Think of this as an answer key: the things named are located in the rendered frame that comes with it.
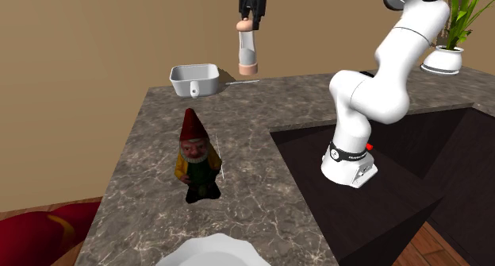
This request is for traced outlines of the clear and tan pepper mill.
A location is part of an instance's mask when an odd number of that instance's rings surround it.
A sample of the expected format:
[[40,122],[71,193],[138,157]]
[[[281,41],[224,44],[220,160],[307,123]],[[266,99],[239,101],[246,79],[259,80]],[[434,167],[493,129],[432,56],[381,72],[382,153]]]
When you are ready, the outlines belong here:
[[254,75],[258,72],[253,21],[244,17],[236,24],[239,33],[239,73]]

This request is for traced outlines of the garden gnome figure red hat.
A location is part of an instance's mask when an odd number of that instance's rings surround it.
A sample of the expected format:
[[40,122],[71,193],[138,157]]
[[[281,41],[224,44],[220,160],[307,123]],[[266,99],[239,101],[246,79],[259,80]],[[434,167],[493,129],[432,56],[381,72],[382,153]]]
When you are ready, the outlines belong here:
[[175,176],[188,186],[185,201],[189,204],[202,199],[218,199],[221,191],[216,184],[222,160],[210,142],[197,114],[185,110],[179,137]]

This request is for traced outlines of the green plant in white pot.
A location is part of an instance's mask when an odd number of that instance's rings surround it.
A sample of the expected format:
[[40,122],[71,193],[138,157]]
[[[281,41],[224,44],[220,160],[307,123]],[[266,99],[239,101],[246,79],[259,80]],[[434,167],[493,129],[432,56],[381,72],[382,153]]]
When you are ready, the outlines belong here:
[[420,65],[420,69],[437,75],[457,75],[462,67],[463,49],[459,47],[473,32],[470,26],[490,7],[495,6],[495,0],[487,2],[477,9],[481,0],[448,0],[451,13],[444,29],[439,34],[444,44],[436,43],[432,51]]

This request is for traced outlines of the dark robot stand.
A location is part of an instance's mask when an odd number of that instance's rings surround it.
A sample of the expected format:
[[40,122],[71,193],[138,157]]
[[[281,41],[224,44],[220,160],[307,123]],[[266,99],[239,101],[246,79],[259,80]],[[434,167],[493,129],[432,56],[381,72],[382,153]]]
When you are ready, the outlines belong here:
[[495,117],[461,108],[374,123],[378,171],[358,189],[321,173],[334,131],[272,138],[340,266],[392,266],[425,222],[470,266],[495,266]]

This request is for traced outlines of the white scalloped plate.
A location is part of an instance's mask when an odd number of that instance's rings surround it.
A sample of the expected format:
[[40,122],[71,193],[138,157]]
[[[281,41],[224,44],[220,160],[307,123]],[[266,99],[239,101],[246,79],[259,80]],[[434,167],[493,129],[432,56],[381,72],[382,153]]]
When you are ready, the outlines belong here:
[[223,233],[186,240],[155,266],[271,266],[248,241]]

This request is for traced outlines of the red upholstered seat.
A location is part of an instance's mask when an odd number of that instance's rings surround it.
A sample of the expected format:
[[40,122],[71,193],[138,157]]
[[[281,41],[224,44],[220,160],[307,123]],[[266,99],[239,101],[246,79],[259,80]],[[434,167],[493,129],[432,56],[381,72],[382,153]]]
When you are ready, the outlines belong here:
[[99,202],[74,203],[0,221],[0,266],[51,266],[85,240]]

